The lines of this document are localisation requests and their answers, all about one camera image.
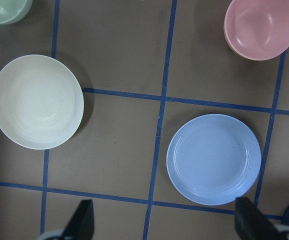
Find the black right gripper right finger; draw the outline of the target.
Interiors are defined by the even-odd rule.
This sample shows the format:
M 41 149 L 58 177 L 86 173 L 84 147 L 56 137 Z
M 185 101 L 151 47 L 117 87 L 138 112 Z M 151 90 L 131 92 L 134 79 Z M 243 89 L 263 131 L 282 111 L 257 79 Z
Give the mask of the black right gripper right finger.
M 241 240 L 279 240 L 280 233 L 247 198 L 235 199 L 234 228 Z

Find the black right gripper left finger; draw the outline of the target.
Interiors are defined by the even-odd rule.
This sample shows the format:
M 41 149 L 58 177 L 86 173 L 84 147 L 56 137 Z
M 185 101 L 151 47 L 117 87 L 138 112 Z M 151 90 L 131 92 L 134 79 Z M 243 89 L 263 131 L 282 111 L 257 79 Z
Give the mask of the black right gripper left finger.
M 95 231 L 92 199 L 81 200 L 62 232 L 63 240 L 91 240 Z

